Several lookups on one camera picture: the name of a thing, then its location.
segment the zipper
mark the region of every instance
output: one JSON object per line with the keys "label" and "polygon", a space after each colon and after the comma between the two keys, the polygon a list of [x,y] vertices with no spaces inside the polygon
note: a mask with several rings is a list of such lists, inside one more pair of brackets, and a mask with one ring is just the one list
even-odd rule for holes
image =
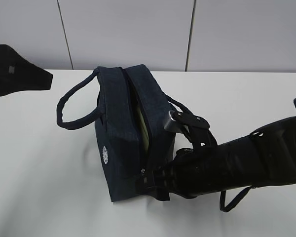
{"label": "zipper", "polygon": [[[150,152],[150,148],[151,148],[151,130],[150,130],[150,127],[149,127],[149,123],[148,123],[148,117],[144,111],[144,108],[143,108],[143,104],[140,100],[140,97],[135,89],[135,86],[132,82],[132,80],[130,79],[128,73],[120,68],[120,70],[122,71],[124,77],[127,79],[127,82],[128,82],[128,90],[129,90],[129,94],[130,94],[130,102],[131,102],[131,106],[130,106],[130,110],[131,110],[131,113],[132,113],[132,123],[133,123],[133,126],[136,130],[136,133],[137,133],[137,137],[138,137],[138,140],[139,140],[139,146],[140,146],[140,156],[141,158],[139,159],[140,160],[140,169],[141,169],[141,173],[145,173],[146,171],[146,167],[147,167],[147,161],[148,161],[148,157],[149,157],[149,152]],[[135,96],[135,99],[137,102],[137,105],[139,106],[140,108],[140,112],[142,114],[142,117],[143,117],[143,120],[144,120],[144,124],[145,124],[145,127],[146,127],[146,130],[147,130],[147,133],[148,133],[148,148],[147,148],[147,151],[145,151],[145,146],[144,146],[144,141],[143,141],[143,136],[142,136],[142,133],[140,132],[140,125],[138,124],[138,121],[136,120],[139,120],[139,114],[137,114],[137,111],[136,111],[136,108],[134,108],[134,97]]]}

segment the bag handle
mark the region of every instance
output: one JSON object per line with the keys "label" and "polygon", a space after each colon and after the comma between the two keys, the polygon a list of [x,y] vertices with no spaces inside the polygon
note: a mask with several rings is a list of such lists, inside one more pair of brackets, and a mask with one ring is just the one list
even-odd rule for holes
{"label": "bag handle", "polygon": [[90,76],[88,76],[85,80],[80,82],[78,85],[74,86],[59,100],[57,109],[56,109],[58,126],[68,130],[79,129],[91,124],[92,122],[97,120],[100,116],[102,116],[105,113],[104,105],[98,105],[91,113],[89,113],[88,115],[82,118],[79,118],[75,121],[63,122],[63,109],[65,106],[65,103],[69,100],[69,98],[73,94],[75,94],[78,90],[80,90],[81,88],[86,86],[88,83],[90,83],[98,73],[99,73],[99,70],[96,68]]}

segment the bag strap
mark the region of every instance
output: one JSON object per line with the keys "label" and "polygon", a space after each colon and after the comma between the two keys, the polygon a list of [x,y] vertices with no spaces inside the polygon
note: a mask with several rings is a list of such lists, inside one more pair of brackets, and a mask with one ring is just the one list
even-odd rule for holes
{"label": "bag strap", "polygon": [[88,83],[90,83],[98,73],[99,73],[99,70],[96,68],[90,76],[88,76],[85,80],[83,80],[78,85],[73,87],[59,100],[57,109],[56,109],[58,126],[68,130],[79,129],[91,124],[92,122],[97,120],[100,116],[102,116],[105,113],[104,105],[98,105],[91,113],[89,113],[88,115],[82,118],[79,118],[75,121],[63,122],[63,109],[65,106],[65,103],[69,100],[69,98],[73,94],[75,94],[78,90],[80,90],[81,88],[86,86]]}
{"label": "bag strap", "polygon": [[226,190],[221,191],[220,210],[223,212],[229,212],[230,210],[235,208],[236,205],[238,205],[238,203],[248,194],[250,189],[255,189],[255,187],[249,186],[244,188],[227,206],[225,206]]}
{"label": "bag strap", "polygon": [[178,106],[182,110],[182,112],[187,113],[187,114],[190,114],[190,115],[193,114],[184,104],[181,104],[179,101],[176,101],[176,100],[172,99],[170,96],[168,96],[165,93],[164,93],[164,95],[166,96],[167,100],[171,104],[174,104],[174,105]]}

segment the black bracket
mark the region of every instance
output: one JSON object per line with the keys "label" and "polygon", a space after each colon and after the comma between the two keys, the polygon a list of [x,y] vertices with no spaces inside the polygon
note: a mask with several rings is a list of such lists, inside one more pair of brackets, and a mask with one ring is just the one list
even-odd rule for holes
{"label": "black bracket", "polygon": [[49,90],[53,75],[0,44],[0,96],[24,90]]}

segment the navy blue bag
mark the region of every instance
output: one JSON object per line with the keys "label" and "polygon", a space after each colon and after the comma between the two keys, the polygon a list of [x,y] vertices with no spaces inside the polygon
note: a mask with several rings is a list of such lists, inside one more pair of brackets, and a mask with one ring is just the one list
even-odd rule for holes
{"label": "navy blue bag", "polygon": [[[68,99],[97,77],[100,92],[97,107],[90,114],[63,122]],[[173,158],[175,133],[165,131],[163,121],[174,103],[165,95],[145,65],[130,68],[98,67],[72,88],[57,105],[57,124],[74,130],[95,122],[103,171],[112,201],[135,197],[135,180],[148,170]],[[169,193],[156,190],[151,196],[169,200]]]}

